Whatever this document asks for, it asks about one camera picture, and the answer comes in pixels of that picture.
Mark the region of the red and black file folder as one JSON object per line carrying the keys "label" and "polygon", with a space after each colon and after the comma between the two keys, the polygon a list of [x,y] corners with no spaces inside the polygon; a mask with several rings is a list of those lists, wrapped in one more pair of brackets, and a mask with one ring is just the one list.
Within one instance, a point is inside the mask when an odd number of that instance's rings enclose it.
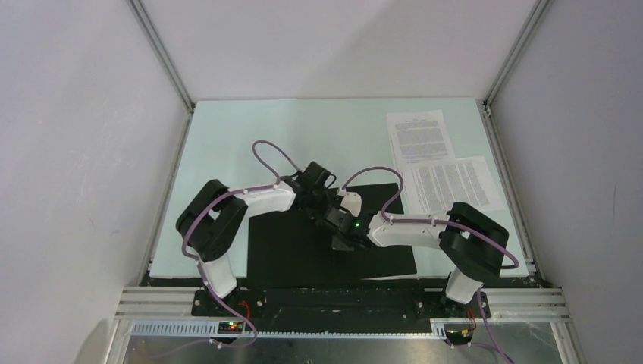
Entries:
{"label": "red and black file folder", "polygon": [[302,210],[249,220],[246,282],[253,288],[320,287],[414,275],[412,248],[334,250],[332,237]]}

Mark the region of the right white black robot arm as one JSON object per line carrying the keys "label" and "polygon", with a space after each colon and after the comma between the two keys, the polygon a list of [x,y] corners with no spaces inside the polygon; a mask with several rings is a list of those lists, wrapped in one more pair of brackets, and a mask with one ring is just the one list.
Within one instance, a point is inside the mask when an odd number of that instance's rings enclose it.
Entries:
{"label": "right white black robot arm", "polygon": [[447,277],[441,307],[452,317],[467,312],[478,291],[498,279],[501,271],[519,267],[507,249],[508,230],[465,202],[455,202],[442,215],[382,211],[354,215],[332,206],[315,223],[331,233],[337,249],[417,246],[443,252],[454,269]]}

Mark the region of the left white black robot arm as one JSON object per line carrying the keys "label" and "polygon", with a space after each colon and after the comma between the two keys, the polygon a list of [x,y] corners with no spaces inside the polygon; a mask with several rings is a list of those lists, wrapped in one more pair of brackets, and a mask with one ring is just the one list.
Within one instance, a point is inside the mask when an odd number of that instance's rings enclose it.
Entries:
{"label": "left white black robot arm", "polygon": [[232,190],[217,179],[205,183],[180,214],[175,228],[182,253],[194,260],[212,294],[211,307],[220,315],[238,310],[237,278],[228,256],[241,224],[272,212],[315,208],[325,196],[333,174],[316,162],[272,184]]}

